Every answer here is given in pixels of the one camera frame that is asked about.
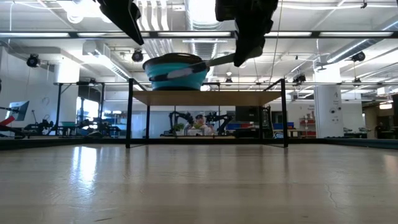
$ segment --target bowl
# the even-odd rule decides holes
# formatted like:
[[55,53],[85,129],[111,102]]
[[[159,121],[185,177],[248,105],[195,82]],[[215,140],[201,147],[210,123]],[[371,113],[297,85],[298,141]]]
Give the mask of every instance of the bowl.
[[[200,62],[203,60],[196,55],[170,53],[149,59],[142,67],[148,78],[153,78]],[[152,90],[200,90],[207,72],[208,70],[203,70],[181,78],[152,82]]]

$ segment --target person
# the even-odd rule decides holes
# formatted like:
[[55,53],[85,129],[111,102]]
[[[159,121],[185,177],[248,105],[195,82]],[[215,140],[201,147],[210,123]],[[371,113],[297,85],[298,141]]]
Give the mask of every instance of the person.
[[195,117],[195,122],[193,125],[187,124],[185,127],[188,129],[189,136],[197,136],[197,135],[205,135],[211,136],[214,135],[214,127],[212,125],[205,124],[205,117],[202,114],[198,114]]
[[383,139],[383,138],[384,138],[383,131],[385,131],[385,128],[384,128],[384,126],[383,126],[383,123],[380,122],[380,123],[374,128],[374,135],[375,135],[376,139]]

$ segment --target wooden floor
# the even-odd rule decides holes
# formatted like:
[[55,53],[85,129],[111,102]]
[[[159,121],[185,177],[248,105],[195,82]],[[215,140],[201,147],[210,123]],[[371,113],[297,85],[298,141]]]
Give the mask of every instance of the wooden floor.
[[0,223],[397,223],[398,151],[87,145],[0,151]]

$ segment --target monitor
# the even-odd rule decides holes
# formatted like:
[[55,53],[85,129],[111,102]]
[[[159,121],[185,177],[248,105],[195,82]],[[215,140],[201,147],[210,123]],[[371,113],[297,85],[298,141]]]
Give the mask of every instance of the monitor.
[[259,107],[258,106],[237,106],[235,108],[235,120],[258,122]]
[[13,110],[18,110],[18,112],[8,111],[7,118],[13,116],[15,118],[15,121],[25,120],[25,115],[28,106],[29,106],[29,101],[10,103],[9,107]]

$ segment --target teal bowl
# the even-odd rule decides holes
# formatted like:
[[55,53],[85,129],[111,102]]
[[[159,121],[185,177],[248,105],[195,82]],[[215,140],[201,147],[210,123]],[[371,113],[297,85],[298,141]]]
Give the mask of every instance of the teal bowl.
[[[196,55],[170,53],[149,59],[142,67],[148,78],[153,78],[200,62],[203,62],[203,60]],[[203,70],[186,77],[152,82],[152,90],[200,90],[207,72],[208,70]]]

